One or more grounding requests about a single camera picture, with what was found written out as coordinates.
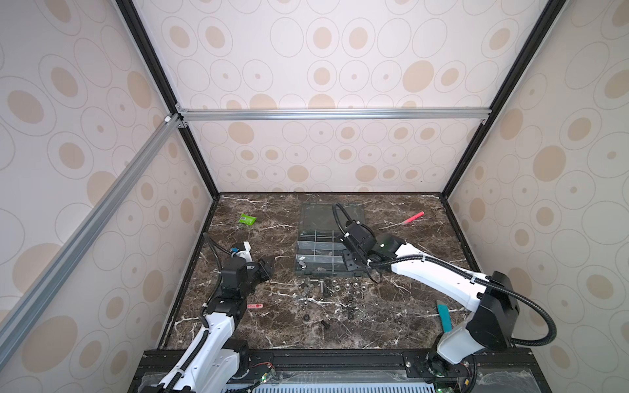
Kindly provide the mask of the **clear plastic organizer box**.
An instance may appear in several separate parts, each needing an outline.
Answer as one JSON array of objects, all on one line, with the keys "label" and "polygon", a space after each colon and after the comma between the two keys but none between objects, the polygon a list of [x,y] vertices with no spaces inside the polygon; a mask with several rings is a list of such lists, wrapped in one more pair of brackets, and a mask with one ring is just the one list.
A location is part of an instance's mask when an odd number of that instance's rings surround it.
[{"label": "clear plastic organizer box", "polygon": [[367,278],[364,268],[346,267],[342,245],[334,219],[332,203],[301,205],[298,236],[295,247],[295,274],[309,277]]}]

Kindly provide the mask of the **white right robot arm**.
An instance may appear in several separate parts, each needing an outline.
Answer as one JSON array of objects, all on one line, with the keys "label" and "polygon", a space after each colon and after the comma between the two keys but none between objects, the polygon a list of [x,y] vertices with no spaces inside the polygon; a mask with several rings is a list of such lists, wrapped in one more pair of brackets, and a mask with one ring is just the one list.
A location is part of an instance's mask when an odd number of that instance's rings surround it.
[{"label": "white right robot arm", "polygon": [[510,292],[509,278],[502,273],[487,276],[440,260],[405,240],[385,234],[376,236],[359,221],[339,224],[339,240],[347,249],[344,259],[370,273],[389,268],[439,291],[468,311],[466,319],[444,332],[427,355],[432,373],[444,373],[481,350],[505,350],[512,346],[519,306]]}]

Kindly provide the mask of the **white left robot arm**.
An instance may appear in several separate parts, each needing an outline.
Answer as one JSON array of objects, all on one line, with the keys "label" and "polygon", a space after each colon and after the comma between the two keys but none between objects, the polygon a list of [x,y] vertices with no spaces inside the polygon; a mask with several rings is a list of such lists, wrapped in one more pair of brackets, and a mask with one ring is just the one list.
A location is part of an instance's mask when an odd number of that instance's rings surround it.
[{"label": "white left robot arm", "polygon": [[162,379],[145,383],[139,392],[221,392],[230,379],[248,373],[247,342],[232,339],[247,311],[247,298],[272,279],[273,257],[249,261],[227,259],[216,290],[201,307],[201,328],[180,359]]}]

